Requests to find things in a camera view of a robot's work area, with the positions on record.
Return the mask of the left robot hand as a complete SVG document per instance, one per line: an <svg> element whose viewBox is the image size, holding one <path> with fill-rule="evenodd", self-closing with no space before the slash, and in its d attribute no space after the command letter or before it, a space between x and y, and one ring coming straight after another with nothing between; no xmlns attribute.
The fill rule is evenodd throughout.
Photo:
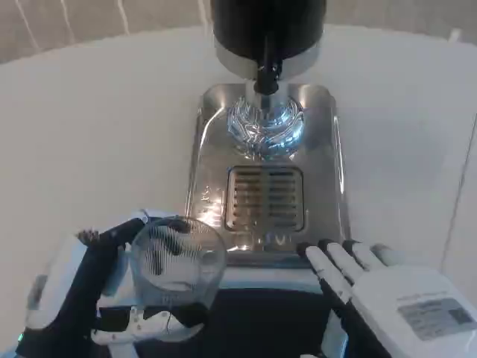
<svg viewBox="0 0 477 358"><path fill-rule="evenodd" d="M101 347L92 336L100 321L97 303L118 269L120 249L149 224L189 232L189 225L177 216L144 211L103 233L83 230L69 237L31 287L25 329L13 357L136 357L127 328L107 334L124 334L125 343Z"/></svg>

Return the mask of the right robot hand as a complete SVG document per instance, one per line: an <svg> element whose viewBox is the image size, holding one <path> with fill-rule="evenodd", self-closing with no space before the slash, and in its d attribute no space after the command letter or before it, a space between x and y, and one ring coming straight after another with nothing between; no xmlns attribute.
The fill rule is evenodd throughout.
<svg viewBox="0 0 477 358"><path fill-rule="evenodd" d="M324 336L324 357L476 356L476 307L438 270L354 240L304 242L297 254L341 327Z"/></svg>

